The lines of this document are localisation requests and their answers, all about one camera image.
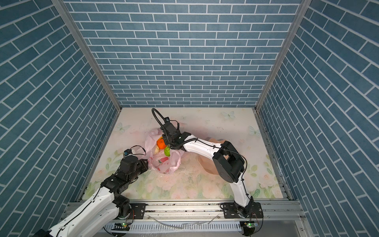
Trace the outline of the orange fake tangerine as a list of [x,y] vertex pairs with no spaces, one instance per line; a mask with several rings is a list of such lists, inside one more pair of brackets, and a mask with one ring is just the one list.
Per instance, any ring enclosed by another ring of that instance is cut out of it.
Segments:
[[157,141],[157,146],[160,150],[164,150],[167,145],[165,144],[165,141],[163,139],[163,137],[159,138],[158,141]]

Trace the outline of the green fake fruit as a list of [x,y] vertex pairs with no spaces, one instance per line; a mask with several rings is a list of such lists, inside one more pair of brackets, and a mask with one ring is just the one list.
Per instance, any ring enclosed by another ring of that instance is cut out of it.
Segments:
[[171,156],[171,154],[170,154],[170,147],[169,146],[166,146],[164,148],[164,154],[165,154],[166,157],[170,157]]

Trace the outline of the pink plastic bag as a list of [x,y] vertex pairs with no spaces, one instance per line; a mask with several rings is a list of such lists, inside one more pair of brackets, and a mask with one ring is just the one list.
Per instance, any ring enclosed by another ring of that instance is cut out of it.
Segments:
[[149,168],[162,174],[174,173],[181,165],[184,155],[184,151],[174,150],[165,144],[160,129],[153,129],[148,133],[144,149],[146,154],[143,159],[148,161]]

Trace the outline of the peach scalloped bowl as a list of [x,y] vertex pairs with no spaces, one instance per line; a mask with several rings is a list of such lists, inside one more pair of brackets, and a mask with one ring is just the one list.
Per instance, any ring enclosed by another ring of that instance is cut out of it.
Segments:
[[[208,141],[212,143],[221,143],[221,144],[225,142],[225,140],[217,140],[215,138],[210,138],[208,139]],[[213,175],[219,175],[217,168],[212,159],[208,159],[205,156],[198,155],[197,161],[207,173],[213,174]]]

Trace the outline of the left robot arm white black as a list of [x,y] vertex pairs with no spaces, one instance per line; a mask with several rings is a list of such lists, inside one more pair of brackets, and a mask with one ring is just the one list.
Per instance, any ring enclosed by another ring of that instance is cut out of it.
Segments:
[[92,237],[117,217],[134,219],[130,199],[122,193],[138,176],[148,171],[146,159],[125,156],[114,174],[106,178],[100,188],[69,216],[49,230],[38,230],[35,237]]

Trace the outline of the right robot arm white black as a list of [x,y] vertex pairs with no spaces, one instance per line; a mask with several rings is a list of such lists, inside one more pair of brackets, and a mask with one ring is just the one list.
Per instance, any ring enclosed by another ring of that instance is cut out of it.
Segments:
[[158,122],[163,131],[166,145],[172,149],[196,153],[212,161],[215,168],[225,181],[230,184],[234,196],[233,211],[242,218],[262,219],[261,204],[255,202],[248,194],[244,184],[244,174],[247,161],[232,145],[231,142],[212,143],[199,139],[188,132],[181,132],[179,126],[174,126],[169,118],[165,123]]

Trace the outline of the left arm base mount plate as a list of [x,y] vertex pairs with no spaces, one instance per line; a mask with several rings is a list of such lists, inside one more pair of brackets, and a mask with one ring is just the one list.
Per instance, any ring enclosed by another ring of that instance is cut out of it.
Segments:
[[142,220],[146,211],[145,203],[128,203],[119,208],[118,219]]

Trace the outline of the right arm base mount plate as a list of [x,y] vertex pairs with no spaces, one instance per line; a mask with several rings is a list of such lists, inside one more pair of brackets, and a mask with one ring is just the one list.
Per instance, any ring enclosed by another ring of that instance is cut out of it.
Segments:
[[264,217],[262,206],[258,202],[251,201],[246,207],[240,206],[235,202],[223,202],[219,207],[223,211],[224,218],[226,219],[261,219]]

